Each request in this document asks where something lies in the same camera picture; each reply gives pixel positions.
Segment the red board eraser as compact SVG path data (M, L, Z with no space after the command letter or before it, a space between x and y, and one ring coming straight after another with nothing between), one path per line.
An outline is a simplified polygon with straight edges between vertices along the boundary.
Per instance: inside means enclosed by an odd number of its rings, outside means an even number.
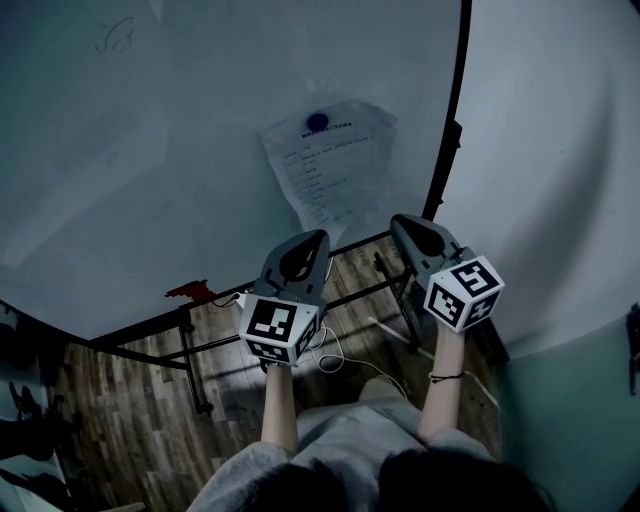
M165 293L167 298L186 297L193 302L200 302L215 296L208 288L207 280L191 281Z

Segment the person's right forearm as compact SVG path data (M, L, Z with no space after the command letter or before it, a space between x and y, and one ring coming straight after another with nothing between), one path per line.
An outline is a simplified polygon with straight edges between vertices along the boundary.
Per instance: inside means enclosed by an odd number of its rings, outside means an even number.
M465 339L443 324L438 324L435 360L431 372L435 375L455 375L463 372ZM455 429L458 421L461 379L431 384L422 409L418 434L430 444L442 430Z

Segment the large white whiteboard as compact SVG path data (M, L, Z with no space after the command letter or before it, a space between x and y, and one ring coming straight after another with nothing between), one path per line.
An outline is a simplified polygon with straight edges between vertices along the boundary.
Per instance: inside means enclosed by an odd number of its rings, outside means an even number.
M0 0L0 300L85 340L249 282L305 230L260 134L397 118L371 238L424 211L471 0Z

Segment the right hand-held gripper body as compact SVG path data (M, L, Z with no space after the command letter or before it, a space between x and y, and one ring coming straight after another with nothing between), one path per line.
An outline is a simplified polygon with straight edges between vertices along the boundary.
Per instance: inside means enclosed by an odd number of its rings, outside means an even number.
M454 332L489 318L505 283L484 255L432 274L423 308Z

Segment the frosted glass door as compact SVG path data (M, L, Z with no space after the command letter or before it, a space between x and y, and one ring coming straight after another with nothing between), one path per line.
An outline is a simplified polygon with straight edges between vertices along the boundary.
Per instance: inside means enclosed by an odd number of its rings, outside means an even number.
M640 373L618 319L498 371L502 457L557 512L618 512L640 487Z

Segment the white printed paper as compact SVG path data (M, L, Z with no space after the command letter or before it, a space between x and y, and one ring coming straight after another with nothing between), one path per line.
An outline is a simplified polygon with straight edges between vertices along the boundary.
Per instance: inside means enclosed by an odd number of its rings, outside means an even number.
M324 131L307 118L323 112ZM372 221L389 180L397 118L350 100L296 114L260 134L267 160L303 230L322 229L331 245L348 245Z

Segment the person's left forearm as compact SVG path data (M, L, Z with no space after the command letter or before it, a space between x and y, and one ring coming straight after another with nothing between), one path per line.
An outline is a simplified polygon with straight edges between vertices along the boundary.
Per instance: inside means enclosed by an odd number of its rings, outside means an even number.
M267 367L261 441L275 445L289 454L298 450L293 377L288 366Z

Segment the black office chair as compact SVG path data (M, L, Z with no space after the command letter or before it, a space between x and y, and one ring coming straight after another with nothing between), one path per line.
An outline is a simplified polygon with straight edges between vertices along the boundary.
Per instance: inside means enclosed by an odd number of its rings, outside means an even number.
M36 476L18 476L0 469L0 477L9 484L27 491L31 496L41 499L61 512L77 512L66 484L51 474L40 473Z
M61 394L54 394L50 406L42 411L30 389L23 386L18 392L14 383L9 383L11 398L17 409L15 420L0 419L0 460L19 455L35 461L48 461L54 452L76 459L72 435L82 430L82 420L74 414L66 420L60 409L65 403Z
M57 367L64 362L64 339L52 327L0 304L0 362L26 370L37 360Z

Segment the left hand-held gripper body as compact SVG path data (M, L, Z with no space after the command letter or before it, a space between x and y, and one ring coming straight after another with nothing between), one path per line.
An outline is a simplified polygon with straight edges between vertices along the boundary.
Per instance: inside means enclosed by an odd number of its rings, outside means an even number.
M318 333L326 309L323 286L302 291L255 285L245 295L239 336L265 363L296 366Z

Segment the person's grey shirt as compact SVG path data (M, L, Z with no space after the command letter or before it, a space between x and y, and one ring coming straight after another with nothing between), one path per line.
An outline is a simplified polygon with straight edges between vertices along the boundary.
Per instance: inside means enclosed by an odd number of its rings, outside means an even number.
M381 398L310 409L298 419L299 451L290 455L262 441L226 461L199 492L187 512L239 512L249 486L291 463L309 468L318 461L347 486L349 510L374 505L383 462L422 450L417 434L421 412L403 398Z

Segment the person's right beige shoe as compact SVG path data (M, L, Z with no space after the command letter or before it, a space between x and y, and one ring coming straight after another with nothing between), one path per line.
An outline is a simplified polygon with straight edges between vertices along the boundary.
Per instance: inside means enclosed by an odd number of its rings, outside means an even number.
M384 376L369 379L362 387L359 401L378 400L387 398L405 399L406 396L391 380Z

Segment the white stick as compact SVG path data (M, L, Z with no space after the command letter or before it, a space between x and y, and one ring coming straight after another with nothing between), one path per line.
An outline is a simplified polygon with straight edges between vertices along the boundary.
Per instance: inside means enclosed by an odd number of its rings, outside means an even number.
M433 354L431 354L428 351L426 351L420 345L414 346L410 339L408 339L404 335L400 334L396 330L392 329L387 324L385 324L383 322L380 322L378 319L376 319L374 317L371 317L371 316L368 317L368 320L370 321L370 323L372 325L380 328L381 330L383 330L387 334L391 335L393 338L395 338L395 339L401 341L402 343L404 343L407 346L407 348L408 348L410 353L420 355L420 356L425 357L425 358L427 358L427 359L429 359L431 361L435 360L435 356Z

